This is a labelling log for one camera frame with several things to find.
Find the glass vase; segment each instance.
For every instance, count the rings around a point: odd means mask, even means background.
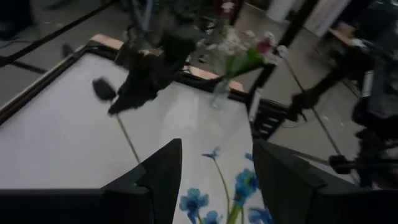
[[[229,80],[223,80],[219,82],[214,89],[213,97],[211,99],[211,105],[216,109],[222,109],[225,105],[225,101],[228,99],[228,95],[231,92],[229,87]]]

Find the gray floor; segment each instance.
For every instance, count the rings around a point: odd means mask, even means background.
[[[74,1],[61,9],[48,11],[44,10],[46,2],[45,0],[32,1],[40,32],[37,29],[30,28],[20,35],[21,39],[35,40],[39,34],[41,36],[49,34],[100,5],[99,0],[80,0]],[[112,6],[22,57],[20,61],[50,69],[62,59],[62,44],[69,43],[73,47],[78,47],[86,43],[90,37],[99,33],[121,39],[122,30],[127,27],[127,24],[127,14],[121,12],[117,6]],[[277,38],[282,36],[286,27],[287,25],[276,24],[268,20],[263,12],[249,6],[245,6],[236,25],[237,30],[252,29],[257,35],[262,35],[264,31],[271,31]],[[314,85],[330,70],[329,66],[322,64],[316,56],[312,55],[312,49],[317,40],[314,35],[302,30],[289,50],[287,60],[305,88]],[[15,44],[6,49],[1,49],[0,55],[7,56],[24,46],[26,44]],[[212,67],[208,65],[199,64],[198,66],[212,70]],[[248,89],[258,74],[259,71],[251,72],[237,78],[237,81],[241,82],[245,89]],[[9,101],[37,78],[39,78],[38,74],[11,65],[1,68],[0,105]],[[267,82],[263,97],[289,104],[291,95],[299,91],[299,86],[286,64],[283,63],[279,65]],[[344,85],[337,85],[322,98],[316,108],[338,149],[349,158],[356,155],[358,145],[353,134],[361,128],[350,120],[351,110],[355,102],[356,97]],[[299,123],[286,122],[284,127],[273,135],[271,142],[321,159],[328,159],[329,156],[336,154],[336,151],[322,130],[320,123],[314,118],[312,111],[305,113],[308,123],[304,123],[304,121]]]

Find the white table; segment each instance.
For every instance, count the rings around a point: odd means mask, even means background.
[[[84,55],[46,89],[0,126],[0,189],[100,188],[137,166],[109,104],[93,93],[92,80],[106,77],[120,86],[127,71],[97,55]],[[182,180],[175,223],[190,223],[180,199],[191,188],[208,194],[211,211],[223,215],[232,206],[236,176],[254,170],[245,158],[252,151],[251,130],[243,103],[229,100],[223,110],[210,106],[211,94],[173,83],[152,102],[121,114],[127,132],[143,161],[173,138],[183,146]],[[202,156],[218,147],[216,163]],[[258,190],[247,199],[248,208],[262,208]]]

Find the blue flower pattern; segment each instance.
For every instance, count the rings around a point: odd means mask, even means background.
[[[244,169],[236,176],[234,201],[240,207],[244,205],[246,199],[258,189],[259,183],[256,174],[249,169]]]
[[[219,151],[220,148],[216,147],[211,153],[202,154],[202,156],[216,161],[216,158],[219,156]],[[244,157],[253,161],[252,154],[245,153]],[[252,196],[258,188],[259,183],[256,173],[249,169],[242,170],[242,172],[236,176],[235,193],[233,197],[234,206],[243,208],[246,200]],[[206,217],[203,218],[203,221],[200,219],[200,209],[208,205],[207,194],[201,195],[199,189],[194,188],[188,189],[187,193],[187,196],[181,196],[180,209],[188,212],[187,215],[191,223],[196,224],[196,218],[198,218],[202,224],[220,224],[220,220],[223,216],[219,216],[216,211],[208,212]],[[272,217],[268,209],[250,208],[248,219],[252,224],[273,224]]]
[[[249,208],[249,223],[252,224],[273,224],[271,214],[268,209]]]
[[[218,216],[216,211],[210,211],[207,216],[203,218],[203,224],[219,224],[223,216]]]
[[[208,195],[200,195],[199,189],[188,189],[188,195],[182,196],[180,209],[188,212],[188,218],[192,223],[196,223],[195,218],[199,216],[199,210],[209,204]]]
[[[254,162],[254,160],[253,160],[253,155],[252,155],[252,154],[250,154],[250,153],[245,153],[244,157],[245,157],[246,159],[249,159],[250,161]]]
[[[216,157],[218,156],[218,152],[220,151],[220,147],[216,147],[213,152],[210,154],[202,154],[202,156],[209,157],[210,159],[215,160]]]

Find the wooden board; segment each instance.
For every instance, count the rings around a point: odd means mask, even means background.
[[[121,42],[120,40],[110,38],[103,34],[97,34],[93,38],[91,38],[91,40],[94,40],[95,42],[101,43],[105,46],[108,46],[108,47],[111,47],[114,49],[120,49],[120,47],[123,44],[123,42]],[[204,79],[212,79],[212,78],[218,77],[218,75],[216,75],[214,73],[207,72],[205,70],[202,70],[200,68],[196,68],[193,66],[190,67],[190,71],[192,72],[192,75],[196,75],[196,76],[198,76],[200,78],[204,78]],[[229,87],[231,87],[235,90],[238,90],[238,91],[244,91],[242,84],[240,84],[236,81],[231,81],[229,83]]]

